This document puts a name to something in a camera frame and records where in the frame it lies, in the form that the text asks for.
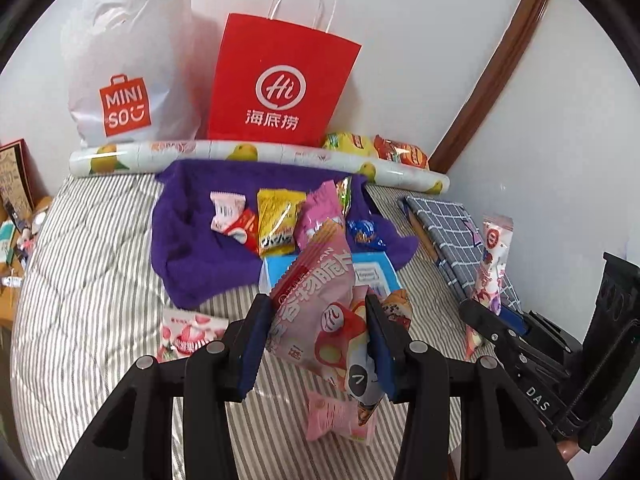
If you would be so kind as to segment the person right hand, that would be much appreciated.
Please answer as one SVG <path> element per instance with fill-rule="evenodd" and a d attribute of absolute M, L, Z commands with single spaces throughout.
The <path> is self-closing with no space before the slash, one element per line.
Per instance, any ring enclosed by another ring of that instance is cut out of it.
<path fill-rule="evenodd" d="M 564 462 L 570 462 L 580 451 L 578 443 L 580 426 L 576 425 L 574 419 L 570 417 L 561 418 L 558 422 L 544 415 L 538 415 L 538 418 L 555 443 Z"/>

